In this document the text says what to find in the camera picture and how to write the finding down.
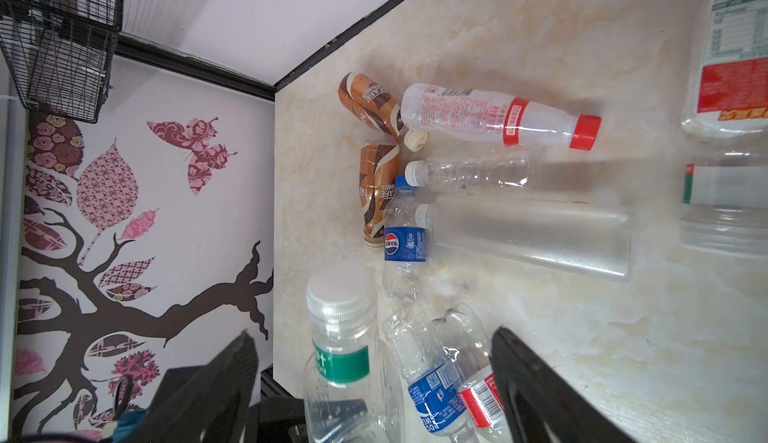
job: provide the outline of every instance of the countertop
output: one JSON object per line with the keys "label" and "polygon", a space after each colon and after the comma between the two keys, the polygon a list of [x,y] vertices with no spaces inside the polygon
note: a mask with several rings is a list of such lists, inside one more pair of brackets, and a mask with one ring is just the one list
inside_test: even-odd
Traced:
{"label": "countertop", "polygon": [[[351,256],[381,281],[382,254],[362,243],[357,189],[362,141],[377,133],[336,93],[345,74],[361,71],[398,100],[422,82],[601,115],[591,152],[546,154],[563,163],[564,179],[590,184],[545,197],[634,213],[626,283],[439,249],[423,295],[433,317],[466,301],[489,334],[509,327],[639,441],[768,440],[768,265],[679,244],[679,114],[702,4],[407,0],[278,92],[275,380],[302,396],[313,271]],[[459,145],[431,136],[418,156]],[[379,320],[397,306],[380,293]],[[437,441],[407,413],[408,441]]]}

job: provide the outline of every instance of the metal wire rack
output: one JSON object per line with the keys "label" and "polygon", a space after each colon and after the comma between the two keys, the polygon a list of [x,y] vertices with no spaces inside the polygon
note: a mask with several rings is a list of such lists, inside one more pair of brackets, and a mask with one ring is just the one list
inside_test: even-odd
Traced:
{"label": "metal wire rack", "polygon": [[0,48],[24,107],[96,122],[123,0],[0,0]]}

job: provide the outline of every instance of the red bottle cap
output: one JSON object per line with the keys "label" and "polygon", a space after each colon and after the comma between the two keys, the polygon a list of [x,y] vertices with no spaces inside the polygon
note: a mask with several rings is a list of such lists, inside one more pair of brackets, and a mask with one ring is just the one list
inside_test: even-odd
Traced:
{"label": "red bottle cap", "polygon": [[581,151],[591,150],[594,146],[594,139],[598,137],[601,122],[603,119],[600,116],[579,115],[574,135],[571,138],[571,148]]}

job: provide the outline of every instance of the butterfly decal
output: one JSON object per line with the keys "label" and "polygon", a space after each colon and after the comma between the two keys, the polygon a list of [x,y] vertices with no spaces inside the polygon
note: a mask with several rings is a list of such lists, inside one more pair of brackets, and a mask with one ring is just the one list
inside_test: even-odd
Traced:
{"label": "butterfly decal", "polygon": [[186,128],[175,121],[147,122],[149,129],[162,141],[192,152],[187,179],[195,195],[210,181],[214,169],[224,169],[229,157],[237,154],[237,151],[227,152],[224,145],[208,145],[216,136],[216,130],[212,124],[216,120],[218,118],[211,121],[193,118]]}

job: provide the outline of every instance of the pepsi logo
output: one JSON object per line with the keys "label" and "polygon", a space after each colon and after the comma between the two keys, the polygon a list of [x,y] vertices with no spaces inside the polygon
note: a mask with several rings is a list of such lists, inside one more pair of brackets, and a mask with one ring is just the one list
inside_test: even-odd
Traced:
{"label": "pepsi logo", "polygon": [[400,247],[400,240],[395,233],[387,233],[384,237],[384,251],[389,256],[397,253],[397,249]]}

